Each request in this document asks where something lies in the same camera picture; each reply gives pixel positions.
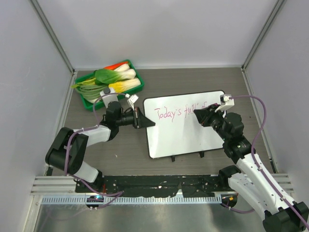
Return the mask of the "white whiteboard black frame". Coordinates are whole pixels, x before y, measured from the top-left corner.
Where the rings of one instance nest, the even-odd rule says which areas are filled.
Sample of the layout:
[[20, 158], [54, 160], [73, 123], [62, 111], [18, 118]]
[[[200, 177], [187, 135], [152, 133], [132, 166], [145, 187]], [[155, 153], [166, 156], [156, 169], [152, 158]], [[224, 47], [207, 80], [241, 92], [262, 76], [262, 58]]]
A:
[[222, 148], [223, 140], [211, 128], [199, 124], [195, 109], [220, 103], [222, 90], [146, 98], [145, 116], [155, 123], [147, 127], [149, 156], [153, 159]]

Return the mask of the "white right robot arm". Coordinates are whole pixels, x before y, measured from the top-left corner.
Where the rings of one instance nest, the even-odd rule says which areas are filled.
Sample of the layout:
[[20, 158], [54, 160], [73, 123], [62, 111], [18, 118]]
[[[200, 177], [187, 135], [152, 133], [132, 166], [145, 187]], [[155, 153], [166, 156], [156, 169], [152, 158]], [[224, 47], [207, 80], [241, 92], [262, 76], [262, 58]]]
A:
[[260, 216], [267, 232], [303, 232], [309, 228], [309, 208], [297, 203], [265, 168], [252, 144], [243, 135], [244, 125], [236, 113], [224, 114], [212, 104], [195, 109], [203, 127], [212, 127], [222, 138], [225, 154], [233, 165], [219, 171], [218, 185], [235, 190]]

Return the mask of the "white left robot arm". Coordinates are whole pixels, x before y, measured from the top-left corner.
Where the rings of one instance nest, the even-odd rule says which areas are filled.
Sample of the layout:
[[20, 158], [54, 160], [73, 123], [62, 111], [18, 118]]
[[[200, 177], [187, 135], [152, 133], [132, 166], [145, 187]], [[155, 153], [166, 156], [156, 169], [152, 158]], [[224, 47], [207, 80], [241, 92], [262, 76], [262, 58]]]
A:
[[108, 104], [106, 114], [98, 125], [88, 129], [60, 129], [46, 156], [46, 164], [74, 176], [93, 193], [102, 190], [104, 177], [101, 171], [84, 161], [86, 148], [115, 138], [120, 126], [131, 125], [136, 129], [155, 126], [143, 115], [139, 107], [123, 110], [120, 102]]

